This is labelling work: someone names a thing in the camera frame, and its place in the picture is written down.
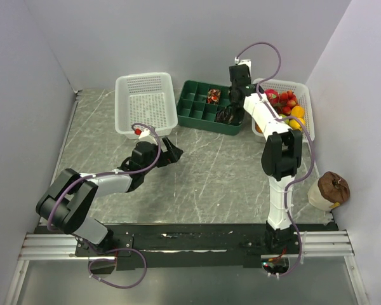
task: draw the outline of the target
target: marble tabletop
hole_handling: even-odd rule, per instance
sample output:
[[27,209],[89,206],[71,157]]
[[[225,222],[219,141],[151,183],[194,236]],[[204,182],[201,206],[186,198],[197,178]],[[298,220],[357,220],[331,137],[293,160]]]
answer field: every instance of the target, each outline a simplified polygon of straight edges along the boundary
[[[96,173],[119,166],[135,146],[114,129],[114,91],[83,90],[57,173],[64,168]],[[254,139],[251,121],[236,136],[177,126],[169,139],[184,150],[180,161],[155,168],[134,192],[97,199],[90,215],[103,223],[264,223],[269,182],[260,158],[264,144]],[[304,144],[298,176],[310,164]],[[293,216],[298,223],[326,224],[330,213],[312,207],[307,192],[312,175],[294,186]]]

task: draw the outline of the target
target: white plastic basket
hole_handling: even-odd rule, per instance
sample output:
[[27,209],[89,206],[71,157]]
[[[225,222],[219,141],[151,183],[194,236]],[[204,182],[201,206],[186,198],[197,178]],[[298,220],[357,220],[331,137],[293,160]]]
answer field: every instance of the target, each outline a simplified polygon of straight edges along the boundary
[[171,76],[155,72],[117,78],[114,120],[116,131],[131,140],[138,138],[133,123],[153,126],[159,136],[169,135],[178,125]]
[[[254,83],[257,84],[261,81],[262,78],[257,78],[254,80]],[[313,114],[312,114],[312,106],[311,106],[311,97],[309,95],[309,89],[304,84],[294,83],[292,81],[279,81],[277,79],[271,79],[261,84],[261,87],[264,90],[274,89],[277,92],[281,93],[284,91],[291,90],[298,98],[298,103],[305,109],[305,123],[306,129],[311,136],[311,139],[315,139],[315,127],[313,124]],[[259,133],[255,129],[255,121],[252,119],[251,127],[253,128],[253,133],[255,134],[255,138],[258,142],[265,143],[265,138],[262,133]],[[304,134],[304,142],[307,142],[306,136]]]

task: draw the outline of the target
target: green tray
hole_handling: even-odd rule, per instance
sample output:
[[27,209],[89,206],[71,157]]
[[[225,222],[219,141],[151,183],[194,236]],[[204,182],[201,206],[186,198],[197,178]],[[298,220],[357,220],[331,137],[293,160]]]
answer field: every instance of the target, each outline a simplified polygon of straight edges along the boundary
[[[218,105],[206,103],[210,89],[219,89],[221,91]],[[209,132],[237,135],[241,129],[241,124],[234,126],[215,122],[216,112],[224,109],[229,104],[228,86],[186,81],[177,105],[178,124]]]

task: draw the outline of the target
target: brown bag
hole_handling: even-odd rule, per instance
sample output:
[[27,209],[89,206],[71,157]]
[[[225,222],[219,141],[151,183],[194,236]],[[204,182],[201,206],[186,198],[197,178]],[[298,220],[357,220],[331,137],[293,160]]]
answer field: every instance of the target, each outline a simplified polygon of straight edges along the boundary
[[326,172],[319,178],[317,186],[322,197],[333,203],[330,208],[338,207],[350,198],[349,184],[336,173]]

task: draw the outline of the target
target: wall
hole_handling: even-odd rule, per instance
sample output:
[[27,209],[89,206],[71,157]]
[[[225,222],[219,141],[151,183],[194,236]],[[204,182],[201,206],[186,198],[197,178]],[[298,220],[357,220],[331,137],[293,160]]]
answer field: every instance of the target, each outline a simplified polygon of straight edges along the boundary
[[0,304],[49,186],[74,93],[23,1],[0,0]]
[[351,187],[347,229],[372,304],[381,304],[381,1],[353,0],[308,82],[317,162]]
[[[279,78],[305,82],[350,0],[25,0],[75,89],[112,88],[119,76],[166,71],[228,84],[228,66],[256,41],[283,54]],[[276,55],[245,54],[267,77]]]

